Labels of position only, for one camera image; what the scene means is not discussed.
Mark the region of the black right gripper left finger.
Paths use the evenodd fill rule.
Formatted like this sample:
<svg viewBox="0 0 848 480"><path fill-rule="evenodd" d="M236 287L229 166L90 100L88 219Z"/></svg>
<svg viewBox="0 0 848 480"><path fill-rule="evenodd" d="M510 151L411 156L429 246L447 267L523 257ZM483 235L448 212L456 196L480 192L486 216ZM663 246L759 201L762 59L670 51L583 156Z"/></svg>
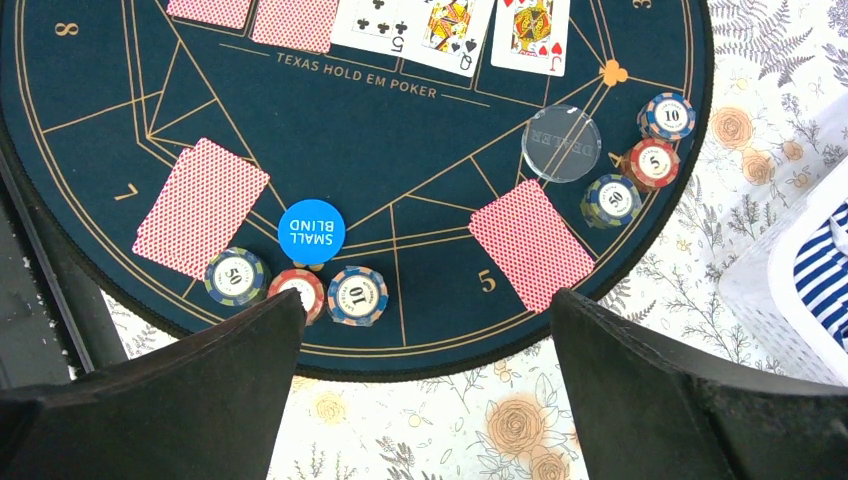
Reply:
<svg viewBox="0 0 848 480"><path fill-rule="evenodd" d="M5 479L263 479L305 327L294 290L65 385L1 394Z"/></svg>

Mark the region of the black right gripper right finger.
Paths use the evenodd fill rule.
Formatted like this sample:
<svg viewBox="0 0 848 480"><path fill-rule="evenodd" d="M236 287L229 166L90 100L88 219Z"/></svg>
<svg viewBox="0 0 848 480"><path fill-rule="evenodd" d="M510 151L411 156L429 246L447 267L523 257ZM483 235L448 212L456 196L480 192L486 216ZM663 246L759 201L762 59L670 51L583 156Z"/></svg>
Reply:
<svg viewBox="0 0 848 480"><path fill-rule="evenodd" d="M569 289L550 328L592 479L843 479L847 391L745 367Z"/></svg>

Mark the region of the green blue 50 chip stack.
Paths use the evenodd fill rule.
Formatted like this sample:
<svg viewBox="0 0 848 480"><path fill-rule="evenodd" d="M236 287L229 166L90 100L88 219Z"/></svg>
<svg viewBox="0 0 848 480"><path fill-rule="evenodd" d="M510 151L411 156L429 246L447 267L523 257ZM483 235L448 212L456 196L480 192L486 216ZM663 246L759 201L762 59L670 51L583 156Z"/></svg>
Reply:
<svg viewBox="0 0 848 480"><path fill-rule="evenodd" d="M246 306L267 297L270 272L254 253L231 247L216 255L207 265L204 286L208 295L225 306Z"/></svg>

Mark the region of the red chip stack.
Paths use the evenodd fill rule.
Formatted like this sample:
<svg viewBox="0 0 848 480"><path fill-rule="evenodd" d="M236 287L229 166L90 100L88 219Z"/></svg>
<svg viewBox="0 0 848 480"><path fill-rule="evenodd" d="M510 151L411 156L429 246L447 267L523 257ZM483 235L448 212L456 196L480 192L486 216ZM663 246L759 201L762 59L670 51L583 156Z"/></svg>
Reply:
<svg viewBox="0 0 848 480"><path fill-rule="evenodd" d="M289 289L295 289L300 295L306 312L305 324L311 326L316 323L326 307L326 290L323 283L306 269L287 269L271 281L268 293L273 296Z"/></svg>
<svg viewBox="0 0 848 480"><path fill-rule="evenodd" d="M622 174L636 188L649 193L669 186L680 169L680 159L672 145L656 138L642 139L623 155Z"/></svg>

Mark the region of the grey chip stack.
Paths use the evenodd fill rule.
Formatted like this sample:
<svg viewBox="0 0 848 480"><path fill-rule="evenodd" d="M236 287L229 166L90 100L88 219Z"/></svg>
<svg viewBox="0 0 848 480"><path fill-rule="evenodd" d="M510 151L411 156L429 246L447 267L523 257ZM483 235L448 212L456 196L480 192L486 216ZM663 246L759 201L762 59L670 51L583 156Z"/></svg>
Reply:
<svg viewBox="0 0 848 480"><path fill-rule="evenodd" d="M327 309L332 320L355 327L372 326L387 308L387 284L377 271L347 266L329 283Z"/></svg>
<svg viewBox="0 0 848 480"><path fill-rule="evenodd" d="M695 129L696 112L681 94L663 92L642 107L637 124L643 138L679 141Z"/></svg>

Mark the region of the blue small blind button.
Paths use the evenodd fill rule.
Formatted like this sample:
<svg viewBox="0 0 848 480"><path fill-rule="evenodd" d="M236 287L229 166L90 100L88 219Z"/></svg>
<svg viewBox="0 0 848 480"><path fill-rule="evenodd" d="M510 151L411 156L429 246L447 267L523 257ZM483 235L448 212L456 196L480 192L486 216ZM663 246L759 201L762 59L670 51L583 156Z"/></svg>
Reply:
<svg viewBox="0 0 848 480"><path fill-rule="evenodd" d="M305 199L281 216L277 237L282 251L293 262L323 264L341 250L346 224L340 212L327 201Z"/></svg>

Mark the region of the red card bottom seat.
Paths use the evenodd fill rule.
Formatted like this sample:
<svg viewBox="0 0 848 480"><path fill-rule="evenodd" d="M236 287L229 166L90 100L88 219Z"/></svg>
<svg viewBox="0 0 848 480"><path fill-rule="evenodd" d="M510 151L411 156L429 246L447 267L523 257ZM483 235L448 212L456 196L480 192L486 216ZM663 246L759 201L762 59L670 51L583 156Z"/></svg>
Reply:
<svg viewBox="0 0 848 480"><path fill-rule="evenodd" d="M179 155L153 207L137 229L132 251L203 279L253 208L270 176L202 137Z"/></svg>

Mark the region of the red card seat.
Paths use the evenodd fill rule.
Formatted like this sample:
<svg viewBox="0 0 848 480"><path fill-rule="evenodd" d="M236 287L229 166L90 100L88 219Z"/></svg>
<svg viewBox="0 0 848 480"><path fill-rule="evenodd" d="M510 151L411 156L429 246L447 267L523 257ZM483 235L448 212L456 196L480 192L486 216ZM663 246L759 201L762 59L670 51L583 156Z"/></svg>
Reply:
<svg viewBox="0 0 848 480"><path fill-rule="evenodd" d="M574 286L595 267L536 180L472 213L468 228L535 313L547 310L560 289Z"/></svg>
<svg viewBox="0 0 848 480"><path fill-rule="evenodd" d="M203 279L253 208L270 176L202 137L179 155L153 207L137 229L132 251Z"/></svg>

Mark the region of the clear dealer button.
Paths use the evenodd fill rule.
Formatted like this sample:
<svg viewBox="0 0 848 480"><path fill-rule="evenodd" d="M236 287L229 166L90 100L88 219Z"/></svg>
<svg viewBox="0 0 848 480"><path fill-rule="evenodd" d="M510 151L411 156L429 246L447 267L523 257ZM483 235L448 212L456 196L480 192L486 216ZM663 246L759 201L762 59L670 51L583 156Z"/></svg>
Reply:
<svg viewBox="0 0 848 480"><path fill-rule="evenodd" d="M551 105L528 122L521 138L525 163L540 178L570 183L597 163L602 141L595 122L580 108Z"/></svg>

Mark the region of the jack of hearts card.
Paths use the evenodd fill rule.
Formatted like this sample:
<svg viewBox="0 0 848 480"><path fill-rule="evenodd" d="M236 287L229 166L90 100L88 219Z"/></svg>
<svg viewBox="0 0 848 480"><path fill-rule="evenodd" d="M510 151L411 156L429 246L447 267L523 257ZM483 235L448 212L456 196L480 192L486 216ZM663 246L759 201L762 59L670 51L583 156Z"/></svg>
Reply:
<svg viewBox="0 0 848 480"><path fill-rule="evenodd" d="M491 64L563 77L570 0L497 1Z"/></svg>

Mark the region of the five of clubs card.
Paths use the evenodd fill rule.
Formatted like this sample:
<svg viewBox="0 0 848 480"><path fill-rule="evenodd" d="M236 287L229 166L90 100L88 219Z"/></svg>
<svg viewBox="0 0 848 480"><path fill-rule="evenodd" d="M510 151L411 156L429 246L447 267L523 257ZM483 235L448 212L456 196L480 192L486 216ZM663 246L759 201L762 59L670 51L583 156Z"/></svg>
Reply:
<svg viewBox="0 0 848 480"><path fill-rule="evenodd" d="M402 57L419 1L340 0L331 43Z"/></svg>

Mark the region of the queen of spades card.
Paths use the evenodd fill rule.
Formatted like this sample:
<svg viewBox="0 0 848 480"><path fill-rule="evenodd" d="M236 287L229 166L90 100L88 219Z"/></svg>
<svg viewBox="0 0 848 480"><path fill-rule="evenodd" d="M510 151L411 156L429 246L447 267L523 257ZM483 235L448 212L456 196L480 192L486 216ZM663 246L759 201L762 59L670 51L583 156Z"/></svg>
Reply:
<svg viewBox="0 0 848 480"><path fill-rule="evenodd" d="M494 6L493 0L403 1L400 13L409 29L402 57L471 77Z"/></svg>

